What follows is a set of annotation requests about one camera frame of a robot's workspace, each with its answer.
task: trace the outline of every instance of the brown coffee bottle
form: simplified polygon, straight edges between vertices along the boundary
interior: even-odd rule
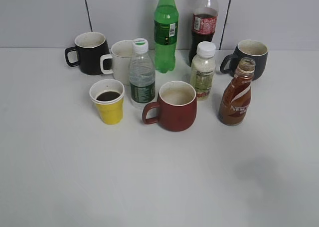
[[[218,117],[222,123],[235,126],[243,121],[251,99],[255,65],[251,58],[240,60],[234,78],[226,88],[220,103]]]

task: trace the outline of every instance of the green plastic bottle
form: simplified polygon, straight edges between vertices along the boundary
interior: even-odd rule
[[[159,0],[155,10],[155,67],[161,73],[175,68],[178,11],[174,0]]]

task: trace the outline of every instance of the green label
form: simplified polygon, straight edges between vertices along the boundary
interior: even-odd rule
[[[175,44],[177,42],[178,22],[173,24],[162,24],[155,22],[154,39],[158,44]]]
[[[145,87],[131,84],[131,97],[140,104],[146,104],[155,98],[155,82]]]
[[[196,72],[195,76],[195,89],[208,90],[211,88],[213,82],[213,72]]]

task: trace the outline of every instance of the dark gray mug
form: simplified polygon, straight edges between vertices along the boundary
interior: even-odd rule
[[[235,74],[235,70],[242,58],[252,58],[256,62],[254,79],[258,79],[264,72],[268,56],[268,48],[265,44],[257,40],[246,39],[240,41],[233,54],[227,55],[220,65],[223,74]],[[230,60],[229,69],[225,69]]]

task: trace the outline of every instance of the mug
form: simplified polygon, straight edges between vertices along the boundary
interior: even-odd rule
[[[265,44],[257,40],[246,39],[240,41],[233,54],[226,56],[220,65],[220,71],[223,74],[230,73],[232,76],[239,61],[242,58],[252,58],[256,62],[254,79],[258,79],[264,72],[268,56],[268,48]],[[227,62],[230,60],[229,69],[225,69]]]
[[[146,118],[148,112],[154,108],[158,108],[158,115]],[[159,122],[170,131],[183,131],[194,123],[196,112],[196,91],[192,85],[183,81],[171,81],[161,86],[157,102],[144,107],[142,120],[145,124]]]
[[[100,69],[100,57],[104,54],[109,54],[108,43],[103,34],[98,32],[87,32],[78,35],[74,40],[75,46],[67,48],[64,51],[66,63],[70,67],[80,66],[80,70],[88,75],[102,74]],[[78,61],[71,63],[68,58],[68,53],[76,51]],[[108,60],[105,63],[105,68],[110,69],[112,62]]]
[[[133,41],[122,40],[112,45],[112,54],[102,55],[100,67],[103,74],[113,74],[114,78],[121,81],[124,85],[129,85],[129,67],[133,53]],[[103,69],[103,61],[113,59],[112,68]]]

